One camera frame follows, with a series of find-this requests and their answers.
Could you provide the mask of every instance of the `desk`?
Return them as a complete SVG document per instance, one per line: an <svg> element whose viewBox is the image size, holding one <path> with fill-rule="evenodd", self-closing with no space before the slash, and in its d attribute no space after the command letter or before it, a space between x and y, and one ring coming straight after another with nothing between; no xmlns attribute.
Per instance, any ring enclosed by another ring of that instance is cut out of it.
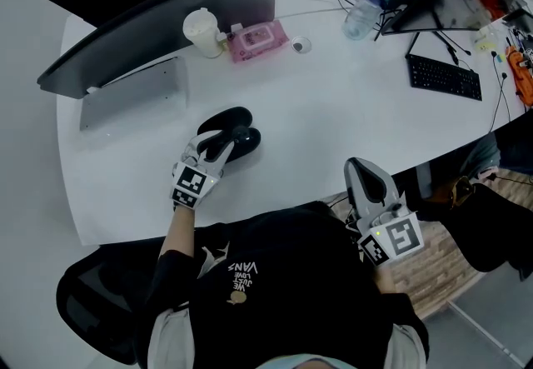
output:
<svg viewBox="0 0 533 369"><path fill-rule="evenodd" d="M488 133L500 91L489 54L458 53L480 74L483 102L414 89L404 59L411 35L353 42L341 32L346 14L338 6L297 15L323 9L323 4L279 1L276 12L287 36L308 37L311 52L301 55L287 45L236 65L226 53L210 60L194 47L183 48L172 56L187 66L187 110L170 122L95 141L80 132L82 102L57 98L63 177L83 244L165 235L172 216L172 164L198 125L228 107L242 105L252 111L262 144L227 165L225 177L197 212L198 226L233 222L344 191L348 157L372 160L394 174ZM90 26L70 17L62 52L89 32ZM471 50L469 33L449 34ZM421 34L413 53L450 61L431 33ZM511 76L506 63L498 68ZM523 106L509 79L505 91L511 116L520 116ZM495 128L505 124L506 117L501 107Z"/></svg>

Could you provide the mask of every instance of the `black keyboard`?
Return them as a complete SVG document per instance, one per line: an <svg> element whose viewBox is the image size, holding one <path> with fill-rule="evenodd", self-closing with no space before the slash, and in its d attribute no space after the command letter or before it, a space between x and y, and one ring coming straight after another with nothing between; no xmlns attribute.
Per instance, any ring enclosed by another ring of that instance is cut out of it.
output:
<svg viewBox="0 0 533 369"><path fill-rule="evenodd" d="M411 86L481 101L480 77L476 72L418 55L409 54L406 58Z"/></svg>

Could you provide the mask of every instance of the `water bottle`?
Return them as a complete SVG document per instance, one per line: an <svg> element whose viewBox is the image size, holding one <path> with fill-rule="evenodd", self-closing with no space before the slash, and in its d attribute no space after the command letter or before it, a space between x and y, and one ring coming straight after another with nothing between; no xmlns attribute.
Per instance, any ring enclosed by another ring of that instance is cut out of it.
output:
<svg viewBox="0 0 533 369"><path fill-rule="evenodd" d="M344 34L352 40L365 38L383 11L384 3L384 0L357 0L342 24Z"/></svg>

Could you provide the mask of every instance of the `pink wet wipes package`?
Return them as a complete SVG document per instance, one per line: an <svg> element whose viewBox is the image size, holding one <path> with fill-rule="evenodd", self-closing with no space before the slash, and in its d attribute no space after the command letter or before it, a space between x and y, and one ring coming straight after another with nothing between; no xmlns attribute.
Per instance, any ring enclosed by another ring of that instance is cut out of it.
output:
<svg viewBox="0 0 533 369"><path fill-rule="evenodd" d="M289 41L278 20L243 28L227 35L233 62L246 61Z"/></svg>

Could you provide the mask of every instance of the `plastic cup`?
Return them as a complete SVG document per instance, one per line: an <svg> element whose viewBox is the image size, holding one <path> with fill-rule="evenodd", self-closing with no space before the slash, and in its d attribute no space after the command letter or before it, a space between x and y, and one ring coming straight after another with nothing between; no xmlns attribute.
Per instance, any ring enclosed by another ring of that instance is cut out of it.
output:
<svg viewBox="0 0 533 369"><path fill-rule="evenodd" d="M189 13L183 21L183 34L204 57L214 58L222 53L217 24L217 18L204 7Z"/></svg>

